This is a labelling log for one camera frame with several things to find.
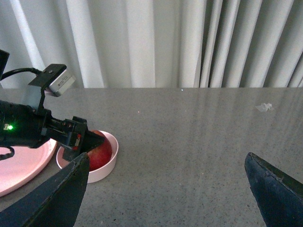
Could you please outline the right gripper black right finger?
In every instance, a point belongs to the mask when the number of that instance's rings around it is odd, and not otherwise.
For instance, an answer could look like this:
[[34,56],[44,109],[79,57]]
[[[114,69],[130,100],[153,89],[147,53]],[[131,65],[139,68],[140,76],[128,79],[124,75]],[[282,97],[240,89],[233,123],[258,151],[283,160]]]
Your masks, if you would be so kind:
[[303,184],[250,152],[245,158],[250,189],[267,227],[303,225]]

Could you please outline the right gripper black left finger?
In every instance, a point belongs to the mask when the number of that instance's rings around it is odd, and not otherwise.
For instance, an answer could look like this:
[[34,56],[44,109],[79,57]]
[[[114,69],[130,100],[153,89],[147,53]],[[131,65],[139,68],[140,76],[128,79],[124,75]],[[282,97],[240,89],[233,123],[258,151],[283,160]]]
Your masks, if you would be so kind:
[[87,187],[87,153],[0,213],[2,227],[72,227]]

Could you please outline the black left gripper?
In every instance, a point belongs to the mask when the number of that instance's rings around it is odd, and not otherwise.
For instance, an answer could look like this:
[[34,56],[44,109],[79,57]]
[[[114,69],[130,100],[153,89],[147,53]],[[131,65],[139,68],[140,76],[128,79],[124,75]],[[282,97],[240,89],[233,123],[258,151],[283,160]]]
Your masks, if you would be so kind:
[[105,137],[88,131],[86,121],[76,117],[58,120],[47,109],[38,114],[28,105],[0,102],[0,147],[7,149],[1,160],[13,157],[14,147],[39,148],[49,139],[61,143],[63,158],[71,161],[100,146]]

